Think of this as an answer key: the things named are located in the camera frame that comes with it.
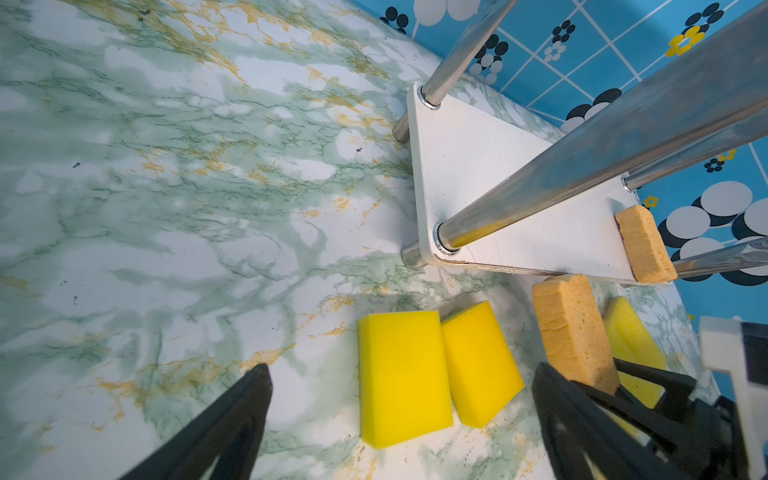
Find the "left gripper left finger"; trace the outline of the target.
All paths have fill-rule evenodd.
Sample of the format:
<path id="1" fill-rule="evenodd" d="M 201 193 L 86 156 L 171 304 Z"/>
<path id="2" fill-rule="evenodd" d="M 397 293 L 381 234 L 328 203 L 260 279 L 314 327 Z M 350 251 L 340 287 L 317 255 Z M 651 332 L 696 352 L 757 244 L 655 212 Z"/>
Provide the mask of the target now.
<path id="1" fill-rule="evenodd" d="M 264 435 L 273 384 L 258 364 L 206 410 L 123 475 L 125 479 L 249 479 Z"/>

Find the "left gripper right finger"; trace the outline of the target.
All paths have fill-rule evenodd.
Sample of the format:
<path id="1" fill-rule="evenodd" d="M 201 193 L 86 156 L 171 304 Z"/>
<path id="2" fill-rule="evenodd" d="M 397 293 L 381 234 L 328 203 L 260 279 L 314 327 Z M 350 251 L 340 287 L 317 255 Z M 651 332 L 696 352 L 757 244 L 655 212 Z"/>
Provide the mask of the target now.
<path id="1" fill-rule="evenodd" d="M 533 398 L 542 439 L 557 479 L 684 479 L 630 437 L 577 385 L 548 363 L 537 366 Z"/>

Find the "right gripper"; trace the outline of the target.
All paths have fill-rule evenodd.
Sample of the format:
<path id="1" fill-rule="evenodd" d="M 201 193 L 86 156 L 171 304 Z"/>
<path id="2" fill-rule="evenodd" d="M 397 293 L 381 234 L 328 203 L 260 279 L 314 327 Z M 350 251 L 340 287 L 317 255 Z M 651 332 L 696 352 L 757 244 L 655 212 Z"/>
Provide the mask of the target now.
<path id="1" fill-rule="evenodd" d="M 651 453 L 691 479 L 749 479 L 749 468 L 766 465 L 760 454 L 748 458 L 746 438 L 736 404 L 719 397 L 710 405 L 692 399 L 696 380 L 690 376 L 615 361 L 617 370 L 633 380 L 662 389 L 656 403 L 645 406 L 628 388 L 616 391 L 622 412 L 619 417 L 649 437 Z"/>

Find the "orange sponge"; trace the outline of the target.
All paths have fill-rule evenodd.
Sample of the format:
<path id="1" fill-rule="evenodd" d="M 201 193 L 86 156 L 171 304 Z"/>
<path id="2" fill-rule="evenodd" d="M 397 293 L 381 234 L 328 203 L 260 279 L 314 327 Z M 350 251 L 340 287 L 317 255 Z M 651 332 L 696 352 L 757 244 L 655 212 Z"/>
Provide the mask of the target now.
<path id="1" fill-rule="evenodd" d="M 615 394 L 618 371 L 588 278 L 551 277 L 534 285 L 532 295 L 549 364 L 570 381 Z"/>
<path id="2" fill-rule="evenodd" d="M 651 212 L 635 205 L 615 215 L 635 280 L 659 284 L 678 278 Z"/>

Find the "yellow sponge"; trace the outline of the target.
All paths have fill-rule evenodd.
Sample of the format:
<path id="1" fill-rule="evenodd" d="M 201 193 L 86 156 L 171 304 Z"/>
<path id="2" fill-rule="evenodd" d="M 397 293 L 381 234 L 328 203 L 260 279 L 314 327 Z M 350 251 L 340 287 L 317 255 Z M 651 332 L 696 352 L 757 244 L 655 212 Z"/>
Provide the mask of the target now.
<path id="1" fill-rule="evenodd" d="M 524 389 L 488 301 L 441 324 L 451 397 L 462 424 L 482 429 Z"/>
<path id="2" fill-rule="evenodd" d="M 381 450 L 453 425 L 439 313 L 370 314 L 358 322 L 360 429 Z"/>

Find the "white two-tier shelf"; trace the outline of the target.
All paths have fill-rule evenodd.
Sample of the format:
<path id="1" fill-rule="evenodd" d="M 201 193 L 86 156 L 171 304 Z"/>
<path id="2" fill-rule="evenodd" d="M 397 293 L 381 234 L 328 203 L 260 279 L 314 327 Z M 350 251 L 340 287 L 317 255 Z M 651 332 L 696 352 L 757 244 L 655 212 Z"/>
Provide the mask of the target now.
<path id="1" fill-rule="evenodd" d="M 638 188 L 767 134 L 767 7 L 759 4 L 555 143 L 450 95 L 512 9 L 494 2 L 425 83 L 394 136 L 413 160 L 424 264 L 632 282 L 617 215 Z"/>

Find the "yellow sponge front diagonal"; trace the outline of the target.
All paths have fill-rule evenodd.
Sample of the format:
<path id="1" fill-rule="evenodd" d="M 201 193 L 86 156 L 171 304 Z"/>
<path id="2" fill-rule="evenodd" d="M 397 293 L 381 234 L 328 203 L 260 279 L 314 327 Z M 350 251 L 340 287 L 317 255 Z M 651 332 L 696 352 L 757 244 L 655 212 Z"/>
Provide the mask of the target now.
<path id="1" fill-rule="evenodd" d="M 626 297 L 611 299 L 603 320 L 614 358 L 660 370 L 668 368 L 664 354 Z M 656 384 L 623 372 L 619 380 L 648 408 L 655 407 L 664 392 Z"/>

